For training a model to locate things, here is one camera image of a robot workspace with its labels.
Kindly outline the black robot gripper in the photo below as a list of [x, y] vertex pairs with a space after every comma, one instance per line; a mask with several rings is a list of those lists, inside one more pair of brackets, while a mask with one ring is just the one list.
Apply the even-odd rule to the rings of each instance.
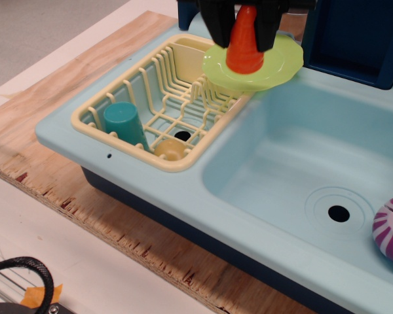
[[196, 2], [206, 27], [215, 44], [227, 48], [231, 40], [231, 31], [235, 22], [235, 5], [256, 7], [255, 37], [259, 52], [266, 52], [274, 45], [276, 32], [280, 26], [282, 14], [286, 9], [313, 9], [315, 0], [266, 0], [266, 1], [209, 1]]

